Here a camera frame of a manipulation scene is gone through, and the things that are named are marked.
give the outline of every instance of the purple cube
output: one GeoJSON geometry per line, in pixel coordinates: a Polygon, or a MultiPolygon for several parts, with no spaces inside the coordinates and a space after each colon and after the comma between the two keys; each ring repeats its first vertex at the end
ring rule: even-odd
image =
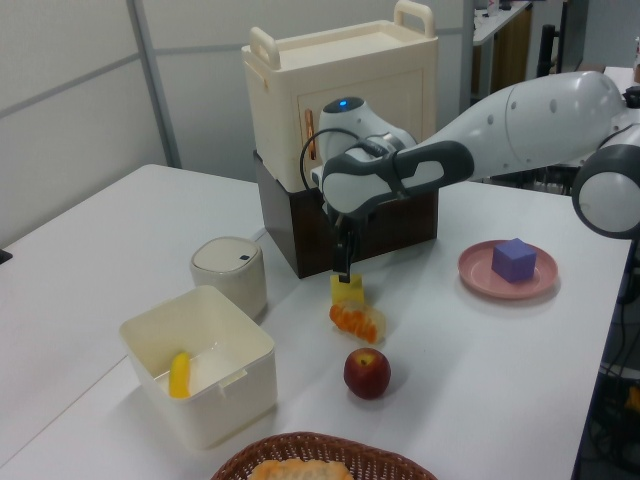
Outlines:
{"type": "Polygon", "coordinates": [[[529,280],[536,268],[536,252],[519,238],[493,247],[491,269],[509,283],[529,280]]]}

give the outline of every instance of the apple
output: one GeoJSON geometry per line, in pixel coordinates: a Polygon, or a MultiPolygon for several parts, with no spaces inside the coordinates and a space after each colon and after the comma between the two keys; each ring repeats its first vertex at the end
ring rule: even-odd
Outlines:
{"type": "Polygon", "coordinates": [[[344,382],[355,395],[365,400],[380,397],[389,386],[391,365],[375,348],[359,348],[344,363],[344,382]]]}

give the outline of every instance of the white wall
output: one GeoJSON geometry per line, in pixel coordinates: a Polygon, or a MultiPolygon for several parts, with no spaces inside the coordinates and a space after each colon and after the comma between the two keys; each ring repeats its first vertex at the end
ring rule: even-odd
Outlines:
{"type": "Polygon", "coordinates": [[[0,1],[0,248],[165,163],[126,0],[0,1]]]}
{"type": "MultiPolygon", "coordinates": [[[[274,38],[393,19],[395,0],[136,0],[170,141],[181,166],[254,180],[255,148],[240,48],[259,26],[274,38]]],[[[440,38],[438,125],[469,103],[473,11],[428,0],[440,38]]]]}
{"type": "Polygon", "coordinates": [[[584,61],[633,67],[640,36],[640,1],[590,0],[584,61]]]}

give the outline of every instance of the wicker basket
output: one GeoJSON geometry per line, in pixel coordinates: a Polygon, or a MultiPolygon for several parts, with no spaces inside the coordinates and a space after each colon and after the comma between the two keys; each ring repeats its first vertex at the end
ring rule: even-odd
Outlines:
{"type": "Polygon", "coordinates": [[[289,458],[342,462],[355,480],[437,480],[401,455],[309,432],[275,435],[252,443],[220,467],[211,480],[247,480],[263,461],[289,458]]]}

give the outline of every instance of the white cylindrical container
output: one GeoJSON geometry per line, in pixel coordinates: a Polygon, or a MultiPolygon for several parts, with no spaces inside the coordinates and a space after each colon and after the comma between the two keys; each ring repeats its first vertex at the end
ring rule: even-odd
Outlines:
{"type": "Polygon", "coordinates": [[[190,267],[196,286],[213,285],[252,319],[267,304],[262,249],[251,240],[211,240],[193,254],[190,267]]]}

